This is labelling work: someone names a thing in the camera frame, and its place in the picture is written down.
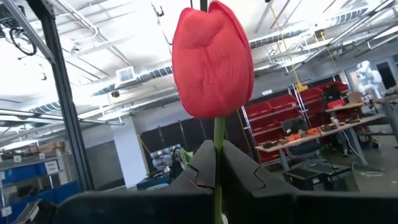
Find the wooden tabletop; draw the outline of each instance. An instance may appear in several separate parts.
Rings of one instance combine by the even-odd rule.
[[[288,142],[288,143],[280,145],[280,146],[274,146],[274,147],[271,147],[271,148],[268,148],[268,149],[264,149],[262,146],[256,146],[256,149],[258,151],[274,152],[274,151],[278,151],[278,150],[285,149],[285,148],[288,148],[288,147],[298,146],[299,144],[302,144],[302,143],[305,143],[305,142],[308,142],[308,141],[311,141],[311,140],[315,140],[315,139],[318,139],[318,138],[321,138],[321,137],[329,136],[329,135],[335,134],[335,133],[337,133],[339,131],[344,131],[344,130],[347,130],[349,128],[352,128],[352,127],[355,127],[355,126],[358,126],[358,125],[361,125],[361,124],[365,124],[365,123],[377,120],[377,119],[382,118],[382,117],[384,117],[384,115],[381,115],[381,114],[377,114],[377,115],[374,115],[374,116],[369,116],[367,118],[362,118],[360,122],[352,123],[352,124],[345,124],[345,125],[340,126],[339,128],[336,128],[336,129],[333,129],[333,130],[330,130],[330,131],[327,131],[327,132],[321,131],[320,134],[313,135],[313,136],[307,136],[305,138],[294,140],[294,141]]]
[[[364,103],[348,103],[346,105],[337,106],[335,108],[327,109],[325,111],[327,113],[330,113],[330,112],[347,110],[347,109],[352,109],[352,108],[359,108],[359,107],[362,107],[363,105],[364,105]]]
[[[391,96],[385,96],[385,97],[380,98],[380,99],[374,99],[373,103],[380,104],[380,103],[390,102],[390,101],[393,101],[393,100],[398,100],[398,95],[391,95]]]

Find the white column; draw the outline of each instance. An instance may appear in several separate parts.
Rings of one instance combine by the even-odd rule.
[[[147,164],[132,117],[123,118],[123,126],[112,126],[112,133],[126,187],[133,187],[147,174]]]

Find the chair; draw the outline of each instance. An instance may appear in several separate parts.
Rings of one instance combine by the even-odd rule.
[[[288,150],[289,156],[299,157],[303,159],[302,162],[292,166],[291,169],[303,166],[314,166],[315,164],[324,164],[326,166],[329,166],[326,160],[320,158],[318,153],[319,149],[321,149],[321,145],[315,140],[305,142],[298,146],[290,147]]]

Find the computer monitor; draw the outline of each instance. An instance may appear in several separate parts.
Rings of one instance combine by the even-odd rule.
[[[330,85],[323,90],[323,97],[327,103],[341,99],[341,92],[336,84]]]
[[[303,117],[298,116],[296,118],[282,121],[282,129],[284,130],[285,134],[297,134],[300,130],[307,131],[308,125]]]

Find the orange object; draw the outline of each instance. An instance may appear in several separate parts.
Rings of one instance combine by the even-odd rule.
[[[293,136],[294,136],[294,139],[300,139],[301,138],[301,134],[300,133],[293,134]]]
[[[319,134],[319,129],[318,128],[311,128],[307,131],[308,135],[317,135]]]
[[[290,136],[286,136],[285,139],[288,142],[294,141],[294,134],[291,134]]]

